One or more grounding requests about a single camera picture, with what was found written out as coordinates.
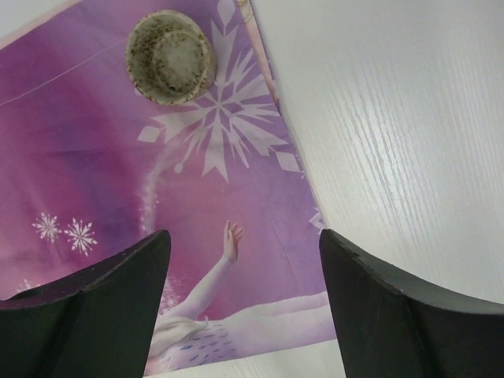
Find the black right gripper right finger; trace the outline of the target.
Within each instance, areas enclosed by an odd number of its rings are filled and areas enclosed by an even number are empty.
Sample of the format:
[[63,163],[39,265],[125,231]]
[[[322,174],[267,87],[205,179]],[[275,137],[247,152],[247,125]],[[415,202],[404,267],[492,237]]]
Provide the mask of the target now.
[[325,229],[321,265],[348,377],[501,377],[503,306],[440,287]]

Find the purple princess placemat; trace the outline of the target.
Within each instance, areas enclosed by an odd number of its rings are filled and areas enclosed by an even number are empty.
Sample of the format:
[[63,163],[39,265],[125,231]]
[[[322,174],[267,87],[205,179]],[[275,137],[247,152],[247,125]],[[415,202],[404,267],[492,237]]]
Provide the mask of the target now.
[[[217,52],[215,84],[181,106],[125,67],[129,33],[162,9]],[[206,328],[162,372],[304,347],[335,338],[323,226],[248,1],[81,1],[2,48],[2,297],[164,228],[159,313]]]

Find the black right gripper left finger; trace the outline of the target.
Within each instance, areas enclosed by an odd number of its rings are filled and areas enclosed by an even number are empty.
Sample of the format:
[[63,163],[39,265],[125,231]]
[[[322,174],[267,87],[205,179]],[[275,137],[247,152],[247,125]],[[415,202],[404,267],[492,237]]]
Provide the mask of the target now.
[[3,377],[141,377],[169,267],[170,234],[1,302]]

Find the speckled ceramic cup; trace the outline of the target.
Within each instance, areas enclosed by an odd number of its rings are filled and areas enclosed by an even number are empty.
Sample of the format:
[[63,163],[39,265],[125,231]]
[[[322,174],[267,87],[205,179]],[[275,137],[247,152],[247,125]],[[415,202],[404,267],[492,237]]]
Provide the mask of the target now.
[[128,37],[128,75],[135,89],[162,106],[202,97],[217,76],[216,51],[186,14],[161,10],[147,14]]

